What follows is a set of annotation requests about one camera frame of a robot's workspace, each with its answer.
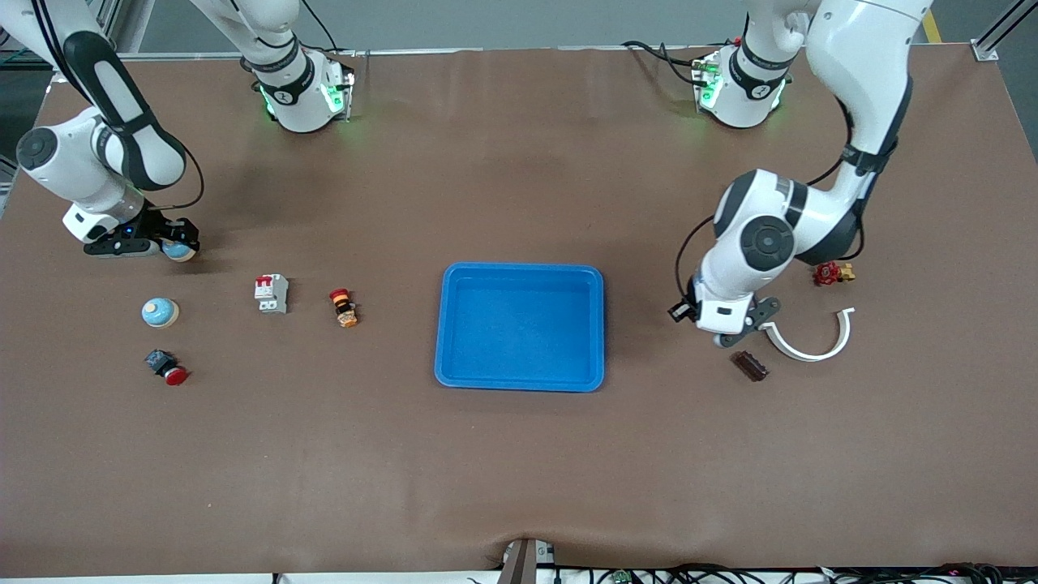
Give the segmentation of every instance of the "blue plastic bin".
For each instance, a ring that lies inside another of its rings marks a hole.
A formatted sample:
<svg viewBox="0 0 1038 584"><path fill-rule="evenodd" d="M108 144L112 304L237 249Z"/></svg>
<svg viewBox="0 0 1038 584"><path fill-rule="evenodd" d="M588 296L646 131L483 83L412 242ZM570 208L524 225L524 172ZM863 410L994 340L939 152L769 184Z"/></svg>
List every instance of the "blue plastic bin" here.
<svg viewBox="0 0 1038 584"><path fill-rule="evenodd" d="M436 379L449 388L591 392L605 378L602 274L462 261L443 274Z"/></svg>

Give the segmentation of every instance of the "orange and black toy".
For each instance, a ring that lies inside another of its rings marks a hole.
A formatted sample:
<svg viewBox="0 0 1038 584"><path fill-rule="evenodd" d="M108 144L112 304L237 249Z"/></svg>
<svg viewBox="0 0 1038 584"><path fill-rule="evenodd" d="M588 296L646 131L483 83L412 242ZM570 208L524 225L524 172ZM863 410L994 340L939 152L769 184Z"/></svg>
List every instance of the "orange and black toy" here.
<svg viewBox="0 0 1038 584"><path fill-rule="evenodd" d="M357 326L357 305L350 301L350 290L346 287L337 287L328 295L332 304L335 305L335 318L345 329Z"/></svg>

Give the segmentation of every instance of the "gray circular joint cap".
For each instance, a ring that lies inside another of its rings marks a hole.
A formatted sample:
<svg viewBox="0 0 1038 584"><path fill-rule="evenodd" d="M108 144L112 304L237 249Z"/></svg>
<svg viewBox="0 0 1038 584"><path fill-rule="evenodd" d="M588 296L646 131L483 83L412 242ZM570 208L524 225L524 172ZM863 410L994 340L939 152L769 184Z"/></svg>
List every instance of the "gray circular joint cap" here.
<svg viewBox="0 0 1038 584"><path fill-rule="evenodd" d="M749 267L769 271L793 254L793 228L780 217L757 217L742 227L739 244Z"/></svg>
<svg viewBox="0 0 1038 584"><path fill-rule="evenodd" d="M18 163L26 170L47 164L58 149L58 137L50 128L33 128L18 140Z"/></svg>

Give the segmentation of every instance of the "white curved object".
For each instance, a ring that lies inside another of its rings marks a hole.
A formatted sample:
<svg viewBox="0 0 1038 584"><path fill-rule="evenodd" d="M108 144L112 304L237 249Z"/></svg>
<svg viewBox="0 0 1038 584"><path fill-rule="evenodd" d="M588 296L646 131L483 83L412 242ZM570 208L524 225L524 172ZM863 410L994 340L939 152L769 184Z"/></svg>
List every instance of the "white curved object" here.
<svg viewBox="0 0 1038 584"><path fill-rule="evenodd" d="M782 333L778 333L778 327L773 323L765 323L760 327L760 330L767 333L768 339L771 339L771 344L773 344L775 349L785 354L787 357L791 357L797 361L803 361L805 363L816 363L829 359L843 351L847 341L850 339L850 313L852 312L854 312L853 307L844 309L837 313L837 321L840 322L840 338L837 339L836 346L834 346L829 353L824 355L808 355L789 346L786 339L783 339Z"/></svg>

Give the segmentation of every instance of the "brown table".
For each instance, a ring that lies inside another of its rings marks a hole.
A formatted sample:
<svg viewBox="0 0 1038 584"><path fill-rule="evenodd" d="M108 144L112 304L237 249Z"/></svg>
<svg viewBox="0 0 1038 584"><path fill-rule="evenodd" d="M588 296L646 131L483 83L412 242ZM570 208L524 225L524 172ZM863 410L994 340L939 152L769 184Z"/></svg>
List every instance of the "brown table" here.
<svg viewBox="0 0 1038 584"><path fill-rule="evenodd" d="M574 564L1038 563L1038 170L994 64L912 51L916 95L856 281L793 265L767 288L750 384L674 325L674 253L737 174L810 178L843 144L801 59L735 131L665 63L607 51L357 59L356 117L263 114L234 61L133 63L201 161L204 250L97 259L65 204L18 182L0 227L0 575L481 568L513 538ZM42 122L78 112L54 88ZM193 196L195 178L156 200ZM692 246L685 270L709 245ZM606 382L591 395L440 387L456 260L597 266ZM264 315L252 278L292 280ZM339 329L328 290L356 290ZM181 321L145 327L152 297ZM141 360L193 371L167 389Z"/></svg>

